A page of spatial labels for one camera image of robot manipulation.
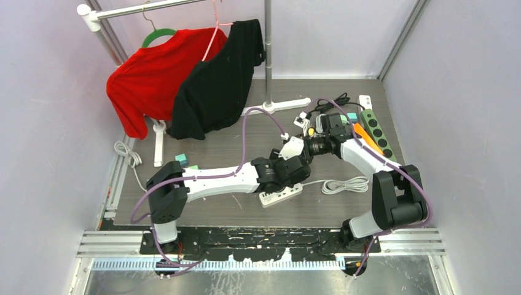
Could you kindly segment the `white power strip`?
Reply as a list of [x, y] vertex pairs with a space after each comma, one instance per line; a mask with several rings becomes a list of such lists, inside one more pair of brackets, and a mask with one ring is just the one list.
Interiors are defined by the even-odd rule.
[[280, 192], [266, 193], [261, 192], [259, 194], [259, 200], [263, 208], [268, 208], [270, 206], [281, 203], [285, 200], [288, 200], [294, 196], [301, 194], [303, 191], [303, 185], [301, 183], [295, 184], [292, 187], [285, 187]]
[[357, 103], [360, 105], [360, 111], [372, 109], [372, 100], [369, 95], [360, 95], [357, 99]]

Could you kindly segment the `yellow adapter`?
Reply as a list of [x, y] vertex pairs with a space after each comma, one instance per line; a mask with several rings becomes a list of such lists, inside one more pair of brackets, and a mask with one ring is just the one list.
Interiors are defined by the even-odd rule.
[[315, 129], [313, 127], [310, 127], [307, 131], [307, 135], [312, 138], [316, 135]]

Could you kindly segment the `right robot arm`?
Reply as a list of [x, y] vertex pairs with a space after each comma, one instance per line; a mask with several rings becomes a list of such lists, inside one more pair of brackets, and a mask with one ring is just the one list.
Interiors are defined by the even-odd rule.
[[366, 237], [427, 221], [429, 205], [415, 166], [402, 166], [378, 153], [353, 126], [344, 126], [339, 114], [322, 116], [321, 127], [318, 135], [304, 137], [308, 154], [334, 154], [357, 168], [372, 185], [370, 210], [342, 224], [345, 250], [357, 252]]

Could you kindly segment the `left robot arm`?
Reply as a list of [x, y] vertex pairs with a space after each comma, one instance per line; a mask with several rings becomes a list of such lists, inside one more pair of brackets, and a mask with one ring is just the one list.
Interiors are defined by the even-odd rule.
[[178, 161], [165, 164], [147, 183], [155, 245], [165, 254], [179, 246], [176, 221], [193, 200], [221, 194], [282, 194], [298, 187], [311, 174], [303, 155], [256, 158], [242, 166], [198, 170]]

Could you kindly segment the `orange power strip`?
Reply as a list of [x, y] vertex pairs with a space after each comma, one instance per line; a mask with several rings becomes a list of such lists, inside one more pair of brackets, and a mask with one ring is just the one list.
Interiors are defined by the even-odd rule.
[[374, 149], [380, 155], [384, 155], [383, 151], [379, 148], [376, 142], [369, 136], [369, 134], [365, 131], [365, 129], [359, 124], [354, 124], [355, 133], [360, 136], [366, 144], [368, 144], [372, 149]]

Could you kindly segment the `green power strip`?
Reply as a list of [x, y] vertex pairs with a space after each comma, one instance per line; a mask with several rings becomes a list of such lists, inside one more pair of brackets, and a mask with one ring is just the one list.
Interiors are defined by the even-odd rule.
[[378, 147], [383, 155], [394, 162], [397, 161], [397, 158], [385, 137], [385, 134], [382, 130], [382, 126], [376, 118], [375, 113], [372, 109], [365, 109], [360, 112], [360, 122], [364, 127], [365, 131], [369, 134], [370, 138], [375, 142], [376, 147]]

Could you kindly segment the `teal plug adapter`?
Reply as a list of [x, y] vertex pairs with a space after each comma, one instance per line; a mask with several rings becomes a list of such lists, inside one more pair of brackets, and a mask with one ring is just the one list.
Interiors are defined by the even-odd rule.
[[352, 123], [357, 123], [358, 122], [358, 115], [354, 112], [349, 112], [347, 113], [347, 117], [351, 120]]

